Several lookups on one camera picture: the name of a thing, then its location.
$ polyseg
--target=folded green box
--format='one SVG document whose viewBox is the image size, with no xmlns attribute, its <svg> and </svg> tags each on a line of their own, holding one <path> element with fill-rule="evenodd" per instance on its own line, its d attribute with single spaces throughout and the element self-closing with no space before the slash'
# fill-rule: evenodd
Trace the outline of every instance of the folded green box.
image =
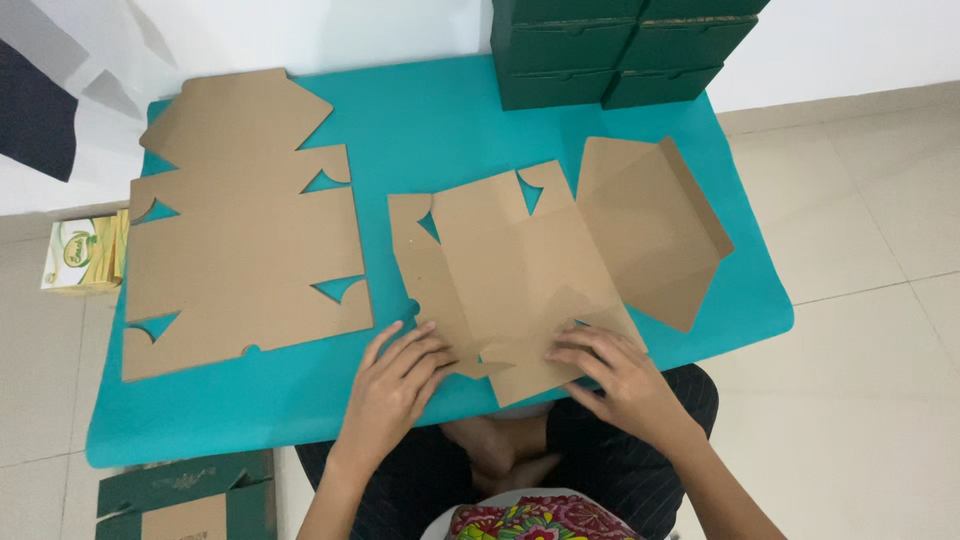
<svg viewBox="0 0 960 540">
<path fill-rule="evenodd" d="M 722 64 L 756 25 L 756 15 L 640 23 L 618 68 L 667 70 Z"/>
<path fill-rule="evenodd" d="M 177 461 L 100 481 L 97 540 L 276 540 L 273 452 Z"/>
<path fill-rule="evenodd" d="M 611 69 L 505 73 L 497 69 L 503 110 L 597 103 L 610 84 Z"/>
<path fill-rule="evenodd" d="M 604 109 L 622 109 L 696 99 L 721 68 L 621 71 L 613 77 L 601 103 Z"/>
<path fill-rule="evenodd" d="M 510 73 L 613 69 L 634 26 L 634 19 L 495 24 L 491 48 Z"/>
<path fill-rule="evenodd" d="M 641 0 L 493 0 L 512 24 L 636 18 Z"/>
<path fill-rule="evenodd" d="M 648 0 L 640 20 L 756 15 L 770 0 Z"/>
</svg>

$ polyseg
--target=finger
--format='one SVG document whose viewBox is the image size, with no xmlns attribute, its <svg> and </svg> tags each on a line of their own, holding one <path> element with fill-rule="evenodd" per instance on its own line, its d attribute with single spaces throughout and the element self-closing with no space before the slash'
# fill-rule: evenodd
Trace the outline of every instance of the finger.
<svg viewBox="0 0 960 540">
<path fill-rule="evenodd" d="M 607 409 L 607 403 L 600 396 L 590 392 L 580 384 L 576 382 L 568 382 L 564 384 L 564 390 L 570 397 L 577 401 L 580 405 L 583 405 L 587 410 L 592 412 L 597 418 L 603 420 L 604 422 L 610 417 L 608 414 L 609 410 Z"/>
<path fill-rule="evenodd" d="M 413 330 L 408 331 L 406 335 L 401 336 L 391 343 L 390 347 L 387 347 L 387 350 L 380 356 L 380 361 L 377 363 L 383 365 L 390 364 L 408 345 L 432 332 L 435 326 L 433 321 L 427 321 Z"/>
<path fill-rule="evenodd" d="M 589 375 L 591 379 L 599 382 L 605 389 L 610 388 L 615 377 L 610 366 L 605 365 L 590 353 L 579 349 L 551 349 L 547 351 L 546 359 L 555 362 L 576 364 L 584 373 Z"/>
<path fill-rule="evenodd" d="M 450 365 L 456 361 L 457 357 L 449 351 L 439 351 L 438 353 L 424 355 L 423 358 L 417 362 L 417 365 L 412 367 L 410 372 L 403 378 L 403 383 L 410 384 L 419 391 L 437 368 Z"/>
<path fill-rule="evenodd" d="M 419 339 L 410 345 L 407 345 L 407 348 L 403 351 L 400 351 L 400 354 L 394 359 L 393 364 L 388 368 L 388 372 L 392 377 L 401 378 L 406 377 L 410 370 L 420 362 L 420 359 L 424 356 L 430 355 L 432 353 L 437 353 L 444 349 L 448 349 L 450 344 L 446 342 L 445 339 L 439 337 L 438 335 L 427 335 L 423 339 Z"/>
<path fill-rule="evenodd" d="M 558 332 L 554 339 L 559 343 L 570 343 L 572 345 L 581 345 L 590 347 L 598 356 L 603 358 L 614 369 L 630 365 L 628 352 L 624 351 L 616 340 L 614 334 L 603 329 L 594 327 L 578 326 L 574 329 Z"/>
<path fill-rule="evenodd" d="M 397 333 L 401 327 L 403 327 L 403 321 L 395 321 L 392 325 L 380 331 L 380 333 L 367 344 L 367 349 L 363 352 L 363 358 L 360 359 L 359 369 L 366 369 L 372 366 L 373 363 L 376 362 L 376 358 L 380 356 L 380 349 L 383 348 L 383 344 Z"/>
<path fill-rule="evenodd" d="M 452 372 L 452 366 L 442 367 L 433 372 L 433 375 L 420 387 L 420 391 L 417 392 L 417 398 L 414 400 L 413 410 L 411 411 L 415 421 L 423 414 L 423 410 L 426 408 L 426 404 L 430 401 L 430 398 L 433 397 L 437 386 Z"/>
</svg>

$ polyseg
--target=left hand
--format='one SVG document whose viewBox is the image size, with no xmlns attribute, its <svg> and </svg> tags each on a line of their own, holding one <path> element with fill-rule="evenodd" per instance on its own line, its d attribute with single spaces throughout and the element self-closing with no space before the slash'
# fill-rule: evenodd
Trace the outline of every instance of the left hand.
<svg viewBox="0 0 960 540">
<path fill-rule="evenodd" d="M 330 451 L 331 458 L 349 463 L 357 475 L 373 474 L 423 414 L 449 373 L 443 368 L 456 361 L 449 344 L 432 333 L 432 321 L 398 338 L 381 355 L 380 349 L 401 326 L 396 321 L 367 346 L 340 436 Z"/>
</svg>

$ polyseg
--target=turquoise tablecloth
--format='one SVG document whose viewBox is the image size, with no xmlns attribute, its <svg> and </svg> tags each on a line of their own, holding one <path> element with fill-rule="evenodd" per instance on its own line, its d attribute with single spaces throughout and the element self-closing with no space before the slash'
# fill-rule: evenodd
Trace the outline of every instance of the turquoise tablecloth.
<svg viewBox="0 0 960 540">
<path fill-rule="evenodd" d="M 588 135 L 650 142 L 671 135 L 736 246 L 721 262 L 691 333 L 631 311 L 661 369 L 743 347 L 793 324 L 790 301 L 706 94 L 692 102 L 637 109 L 603 111 L 599 105 L 584 105 L 503 112 L 489 56 L 296 82 L 334 107 L 302 146 L 347 144 L 377 328 L 270 352 L 253 350 L 226 362 L 125 383 L 120 381 L 121 291 L 86 442 L 93 466 L 334 438 L 363 346 L 383 326 L 412 314 L 391 247 L 387 194 L 440 191 L 547 160 L 560 160 L 575 190 Z M 150 119 L 166 105 L 151 104 Z M 155 156 L 144 159 L 144 175 L 167 169 Z M 553 390 L 524 403 L 562 395 Z M 451 376 L 420 423 L 496 409 L 486 380 Z"/>
</svg>

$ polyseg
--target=striped pants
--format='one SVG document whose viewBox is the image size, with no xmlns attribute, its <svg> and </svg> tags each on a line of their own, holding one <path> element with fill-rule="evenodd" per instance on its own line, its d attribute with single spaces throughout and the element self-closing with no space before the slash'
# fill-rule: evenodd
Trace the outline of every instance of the striped pants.
<svg viewBox="0 0 960 540">
<path fill-rule="evenodd" d="M 707 435 L 716 418 L 716 386 L 690 364 L 663 372 L 687 412 Z M 297 446 L 314 489 L 332 442 Z M 543 487 L 583 493 L 648 540 L 673 528 L 684 497 L 670 462 L 650 445 L 609 424 L 570 399 L 558 400 L 547 417 L 547 450 L 563 460 Z M 410 430 L 384 459 L 364 492 L 350 538 L 418 539 L 451 506 L 476 503 L 467 453 L 437 426 Z"/>
</svg>

